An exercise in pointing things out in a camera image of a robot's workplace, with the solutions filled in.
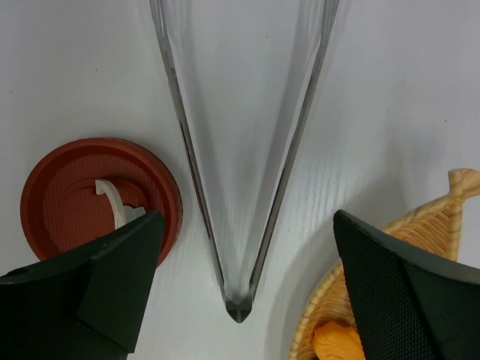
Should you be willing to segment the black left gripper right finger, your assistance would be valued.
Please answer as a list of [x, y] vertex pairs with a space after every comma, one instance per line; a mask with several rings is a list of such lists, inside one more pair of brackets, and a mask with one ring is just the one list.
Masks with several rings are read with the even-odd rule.
[[334, 238], [366, 359], [478, 359], [479, 270], [350, 213]]

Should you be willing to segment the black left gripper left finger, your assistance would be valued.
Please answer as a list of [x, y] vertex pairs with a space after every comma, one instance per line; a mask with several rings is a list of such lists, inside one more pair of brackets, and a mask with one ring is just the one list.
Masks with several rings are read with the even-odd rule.
[[126, 359], [161, 252], [153, 211], [51, 259], [1, 276], [2, 359]]

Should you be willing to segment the orange fish-shaped cake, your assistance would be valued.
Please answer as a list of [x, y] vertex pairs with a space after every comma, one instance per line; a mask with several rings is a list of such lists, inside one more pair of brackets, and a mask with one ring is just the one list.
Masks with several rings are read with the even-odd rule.
[[322, 360], [365, 360], [359, 333], [351, 326], [327, 322], [314, 331], [312, 345], [316, 356]]

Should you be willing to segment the metal serving tongs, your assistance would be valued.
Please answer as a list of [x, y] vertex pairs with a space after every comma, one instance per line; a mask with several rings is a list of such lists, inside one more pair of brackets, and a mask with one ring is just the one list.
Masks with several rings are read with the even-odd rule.
[[152, 1], [226, 312], [254, 306], [314, 102], [336, 1]]

